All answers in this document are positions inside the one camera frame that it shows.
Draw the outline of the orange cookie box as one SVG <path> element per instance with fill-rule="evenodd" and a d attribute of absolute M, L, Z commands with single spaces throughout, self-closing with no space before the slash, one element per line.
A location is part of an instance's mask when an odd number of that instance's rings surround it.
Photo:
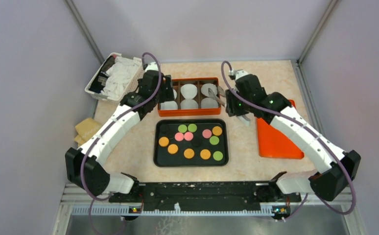
<path fill-rule="evenodd" d="M 158 105 L 160 117 L 212 116 L 221 113 L 221 104 L 210 97 L 209 90 L 218 97 L 217 77 L 173 79 L 173 101 Z"/>

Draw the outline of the black cookie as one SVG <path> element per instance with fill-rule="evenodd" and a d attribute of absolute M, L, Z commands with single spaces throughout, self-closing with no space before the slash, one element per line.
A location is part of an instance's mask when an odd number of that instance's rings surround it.
<path fill-rule="evenodd" d="M 194 148 L 198 148 L 202 145 L 202 140 L 200 138 L 193 138 L 191 140 L 191 145 L 194 147 Z"/>

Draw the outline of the metal tongs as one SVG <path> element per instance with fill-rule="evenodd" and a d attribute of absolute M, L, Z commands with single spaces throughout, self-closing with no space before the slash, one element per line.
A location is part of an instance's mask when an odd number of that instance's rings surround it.
<path fill-rule="evenodd" d="M 218 104 L 220 104 L 222 107 L 226 108 L 226 103 L 223 100 L 221 100 L 221 97 L 225 96 L 225 91 L 222 87 L 218 86 L 216 88 L 216 93 L 213 91 L 213 89 L 208 88 L 208 95 L 210 98 L 214 99 Z M 237 118 L 245 126 L 250 126 L 251 120 L 246 115 L 237 116 Z"/>

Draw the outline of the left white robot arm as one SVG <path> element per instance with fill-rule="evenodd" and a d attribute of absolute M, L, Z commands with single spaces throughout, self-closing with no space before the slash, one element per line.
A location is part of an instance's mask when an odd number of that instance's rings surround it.
<path fill-rule="evenodd" d="M 138 89 L 120 101 L 112 116 L 87 142 L 65 153 L 67 178 L 84 189 L 93 199 L 108 191 L 120 193 L 126 202 L 134 202 L 139 189 L 136 178 L 125 173 L 108 173 L 104 165 L 120 140 L 133 126 L 159 104 L 172 101 L 174 93 L 169 75 L 164 75 L 157 62 L 144 66 Z"/>

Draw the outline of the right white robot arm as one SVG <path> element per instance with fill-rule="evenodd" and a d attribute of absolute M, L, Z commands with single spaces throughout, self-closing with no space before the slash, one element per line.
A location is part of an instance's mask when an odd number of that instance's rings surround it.
<path fill-rule="evenodd" d="M 290 193 L 313 192 L 325 201 L 333 201 L 356 177 L 361 156 L 346 152 L 309 125 L 281 93 L 267 94 L 257 76 L 244 70 L 230 70 L 235 88 L 226 90 L 229 116 L 253 113 L 284 134 L 308 157 L 315 169 L 284 173 L 269 188 L 269 196 L 281 202 Z"/>

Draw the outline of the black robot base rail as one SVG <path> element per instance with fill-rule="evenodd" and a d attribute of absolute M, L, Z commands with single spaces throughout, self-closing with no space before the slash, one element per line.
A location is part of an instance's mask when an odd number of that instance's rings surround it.
<path fill-rule="evenodd" d="M 264 215 L 283 219 L 299 193 L 283 194 L 273 181 L 136 183 L 109 202 L 130 205 L 131 214 Z"/>

